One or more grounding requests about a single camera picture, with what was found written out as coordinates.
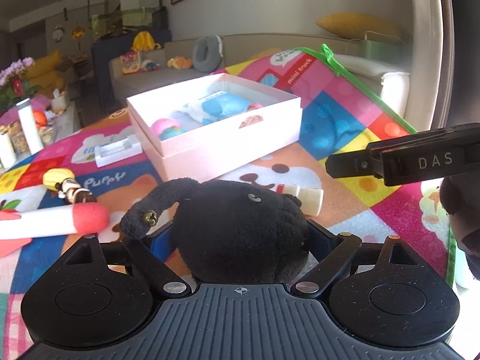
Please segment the white red foam rocket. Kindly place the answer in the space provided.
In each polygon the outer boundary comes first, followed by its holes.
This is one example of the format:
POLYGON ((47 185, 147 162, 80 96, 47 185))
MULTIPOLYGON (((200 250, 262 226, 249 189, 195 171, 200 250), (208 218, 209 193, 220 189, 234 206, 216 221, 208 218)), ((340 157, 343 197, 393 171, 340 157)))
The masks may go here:
POLYGON ((2 211, 1 257, 15 252, 35 238, 99 233, 109 222, 109 210, 97 202, 23 213, 2 211))

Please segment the black plush toy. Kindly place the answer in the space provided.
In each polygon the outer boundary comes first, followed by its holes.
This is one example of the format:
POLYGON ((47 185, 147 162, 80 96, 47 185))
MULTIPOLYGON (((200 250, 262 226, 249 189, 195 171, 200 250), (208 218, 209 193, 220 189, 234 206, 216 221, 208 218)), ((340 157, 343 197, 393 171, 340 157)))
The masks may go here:
POLYGON ((230 180, 164 182, 131 206, 120 230, 143 239, 151 216, 172 206, 172 238, 196 281, 288 283, 308 261, 308 222, 300 200, 230 180))

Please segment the mickey mouse figurine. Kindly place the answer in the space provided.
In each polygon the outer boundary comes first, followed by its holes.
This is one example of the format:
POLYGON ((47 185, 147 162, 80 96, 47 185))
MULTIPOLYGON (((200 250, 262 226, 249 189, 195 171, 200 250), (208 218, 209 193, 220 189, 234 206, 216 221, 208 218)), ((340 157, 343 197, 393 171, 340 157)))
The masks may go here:
POLYGON ((97 198, 89 189, 83 188, 75 179, 66 178, 55 184, 58 197, 70 204, 96 203, 97 198))

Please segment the white battery charger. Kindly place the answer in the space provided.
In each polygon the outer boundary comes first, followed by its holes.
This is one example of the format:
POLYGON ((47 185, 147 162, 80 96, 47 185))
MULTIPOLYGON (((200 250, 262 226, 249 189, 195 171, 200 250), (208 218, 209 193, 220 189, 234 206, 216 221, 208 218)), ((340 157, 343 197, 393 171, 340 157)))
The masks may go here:
POLYGON ((140 155, 143 147, 135 135, 109 144, 94 147, 94 160, 97 167, 106 167, 111 164, 140 155))

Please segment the round pink pudding badge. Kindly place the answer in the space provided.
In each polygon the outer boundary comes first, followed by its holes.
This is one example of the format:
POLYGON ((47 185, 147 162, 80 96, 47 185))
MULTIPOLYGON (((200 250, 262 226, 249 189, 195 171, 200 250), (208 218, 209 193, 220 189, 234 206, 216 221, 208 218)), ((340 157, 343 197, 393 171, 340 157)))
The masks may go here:
POLYGON ((261 104, 259 104, 259 103, 257 103, 257 102, 254 102, 254 103, 251 103, 251 104, 248 105, 247 111, 258 110, 258 109, 260 109, 260 108, 262 108, 262 107, 263 107, 263 105, 261 105, 261 104))

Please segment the teal carrot toy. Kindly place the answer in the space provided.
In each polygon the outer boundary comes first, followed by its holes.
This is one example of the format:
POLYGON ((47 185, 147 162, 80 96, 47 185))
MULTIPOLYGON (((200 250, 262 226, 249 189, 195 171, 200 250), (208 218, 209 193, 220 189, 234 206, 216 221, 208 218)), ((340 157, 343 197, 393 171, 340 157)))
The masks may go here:
POLYGON ((176 127, 176 126, 167 127, 165 130, 162 131, 162 133, 160 133, 159 139, 161 141, 166 141, 170 138, 179 136, 183 133, 185 133, 185 129, 183 127, 176 127))

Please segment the yellow corn toy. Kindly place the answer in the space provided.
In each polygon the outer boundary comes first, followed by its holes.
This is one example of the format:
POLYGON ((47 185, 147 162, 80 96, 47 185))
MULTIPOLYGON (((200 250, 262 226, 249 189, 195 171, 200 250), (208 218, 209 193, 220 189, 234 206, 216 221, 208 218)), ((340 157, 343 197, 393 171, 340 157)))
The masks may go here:
POLYGON ((67 168, 52 168, 43 174, 42 184, 51 191, 58 191, 64 180, 74 178, 75 174, 67 168))

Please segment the pink pig toy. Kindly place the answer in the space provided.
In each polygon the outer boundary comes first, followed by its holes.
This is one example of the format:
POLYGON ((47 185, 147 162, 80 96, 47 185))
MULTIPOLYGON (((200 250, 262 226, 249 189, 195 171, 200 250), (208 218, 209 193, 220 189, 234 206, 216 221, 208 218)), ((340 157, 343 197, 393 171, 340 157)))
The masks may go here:
POLYGON ((163 130, 165 130, 166 128, 170 128, 172 126, 182 128, 181 124, 176 119, 169 119, 169 118, 157 119, 151 125, 151 131, 155 135, 157 135, 157 137, 159 137, 160 133, 162 133, 163 130))

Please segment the blue white tissue pack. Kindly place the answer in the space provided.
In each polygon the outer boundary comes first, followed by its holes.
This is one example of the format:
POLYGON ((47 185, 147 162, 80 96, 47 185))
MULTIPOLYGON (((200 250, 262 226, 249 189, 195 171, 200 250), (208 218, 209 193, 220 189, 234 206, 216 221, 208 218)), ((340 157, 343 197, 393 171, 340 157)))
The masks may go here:
POLYGON ((251 103, 243 97, 221 90, 186 103, 180 112, 201 125, 210 125, 244 113, 248 111, 250 105, 251 103))

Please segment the colourful cartoon play mat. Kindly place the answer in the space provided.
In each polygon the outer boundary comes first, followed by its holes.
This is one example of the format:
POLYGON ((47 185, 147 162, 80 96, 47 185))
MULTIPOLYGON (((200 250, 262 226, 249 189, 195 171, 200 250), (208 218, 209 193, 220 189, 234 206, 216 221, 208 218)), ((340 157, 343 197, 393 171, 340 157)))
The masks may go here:
POLYGON ((301 98, 298 141, 243 170, 263 184, 324 189, 313 220, 362 240, 350 275, 316 299, 296 297, 280 284, 200 284, 188 297, 161 300, 154 290, 143 292, 143 280, 120 272, 100 289, 103 299, 120 299, 122 306, 58 317, 56 307, 34 305, 62 294, 69 305, 81 305, 107 264, 125 262, 128 254, 120 245, 74 236, 39 238, 1 260, 1 357, 456 359, 446 339, 460 303, 436 191, 420 183, 386 187, 371 176, 335 180, 325 170, 329 155, 405 136, 411 126, 313 50, 240 63, 225 73, 301 98), (127 336, 103 336, 99 347, 83 343, 88 328, 104 333, 144 295, 151 308, 144 318, 127 320, 127 336))

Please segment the yellow cushion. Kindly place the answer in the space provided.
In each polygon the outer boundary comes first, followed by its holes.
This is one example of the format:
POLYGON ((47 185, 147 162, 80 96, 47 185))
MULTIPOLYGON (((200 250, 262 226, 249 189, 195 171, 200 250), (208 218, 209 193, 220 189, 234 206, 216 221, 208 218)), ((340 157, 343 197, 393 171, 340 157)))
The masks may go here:
POLYGON ((316 21, 316 25, 341 38, 364 38, 366 33, 379 33, 408 40, 411 35, 404 28, 388 19, 356 12, 336 12, 316 21))

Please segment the snack jar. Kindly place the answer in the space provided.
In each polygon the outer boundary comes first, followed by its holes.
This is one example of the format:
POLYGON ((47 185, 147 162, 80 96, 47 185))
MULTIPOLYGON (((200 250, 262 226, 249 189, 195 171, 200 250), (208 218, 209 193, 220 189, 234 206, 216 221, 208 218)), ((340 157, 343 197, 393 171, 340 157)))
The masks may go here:
POLYGON ((17 154, 29 152, 29 146, 20 121, 16 120, 8 125, 8 135, 13 149, 17 154))

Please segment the white tall thermos bottle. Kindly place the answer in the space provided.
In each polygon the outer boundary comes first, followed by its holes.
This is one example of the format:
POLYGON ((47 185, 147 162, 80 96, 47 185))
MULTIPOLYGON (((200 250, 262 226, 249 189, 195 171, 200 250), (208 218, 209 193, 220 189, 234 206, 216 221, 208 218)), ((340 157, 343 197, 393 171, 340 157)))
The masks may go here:
POLYGON ((25 139, 28 144, 29 151, 32 155, 35 155, 43 149, 43 143, 41 141, 37 125, 33 117, 30 99, 26 98, 21 102, 18 102, 16 105, 16 109, 25 139))

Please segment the grey neck pillow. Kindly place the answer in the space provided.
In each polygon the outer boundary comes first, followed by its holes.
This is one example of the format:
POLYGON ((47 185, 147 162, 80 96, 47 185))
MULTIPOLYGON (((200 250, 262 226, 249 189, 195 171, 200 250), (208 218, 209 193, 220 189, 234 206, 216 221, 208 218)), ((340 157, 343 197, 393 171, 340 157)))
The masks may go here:
POLYGON ((198 72, 214 72, 223 60, 223 42, 220 36, 201 37, 193 44, 192 62, 198 72))

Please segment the colourful toy package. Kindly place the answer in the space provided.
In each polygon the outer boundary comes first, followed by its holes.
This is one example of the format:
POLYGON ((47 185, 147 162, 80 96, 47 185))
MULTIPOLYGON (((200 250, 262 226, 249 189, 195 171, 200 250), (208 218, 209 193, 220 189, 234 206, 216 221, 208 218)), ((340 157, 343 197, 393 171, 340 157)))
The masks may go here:
POLYGON ((142 58, 138 51, 120 55, 120 69, 123 75, 138 73, 142 70, 142 58))

